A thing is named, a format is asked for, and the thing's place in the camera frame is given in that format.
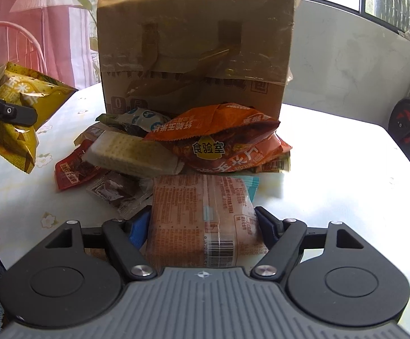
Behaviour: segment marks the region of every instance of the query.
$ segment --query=pink chair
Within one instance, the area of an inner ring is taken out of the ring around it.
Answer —
[[[42,49],[35,37],[18,24],[0,21],[0,65],[8,61],[47,72]]]

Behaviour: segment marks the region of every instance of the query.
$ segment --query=yellow snack bag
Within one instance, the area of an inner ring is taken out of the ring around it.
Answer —
[[[0,99],[37,112],[34,126],[22,127],[0,121],[0,155],[30,173],[36,161],[36,130],[76,91],[40,72],[8,63],[1,78]]]

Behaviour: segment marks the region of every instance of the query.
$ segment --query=round black disc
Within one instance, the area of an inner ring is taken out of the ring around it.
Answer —
[[[396,103],[388,122],[388,133],[410,158],[410,134],[404,136],[407,129],[410,129],[410,98]]]
[[[398,318],[410,294],[404,275],[383,257],[338,250],[339,256],[324,252],[297,265],[287,281],[289,297],[332,325],[375,326]]]
[[[106,262],[70,248],[43,248],[3,275],[0,301],[10,317],[24,324],[62,328],[103,313],[120,289],[118,272]]]

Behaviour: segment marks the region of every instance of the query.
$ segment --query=white wall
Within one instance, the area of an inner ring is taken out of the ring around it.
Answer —
[[[303,0],[284,103],[387,127],[410,92],[410,42],[367,19]]]

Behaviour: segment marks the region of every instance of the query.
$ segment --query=orange snack bag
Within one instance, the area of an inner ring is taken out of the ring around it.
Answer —
[[[146,140],[160,141],[202,172],[232,172],[274,159],[291,147],[273,132],[279,121],[235,103],[193,108]]]

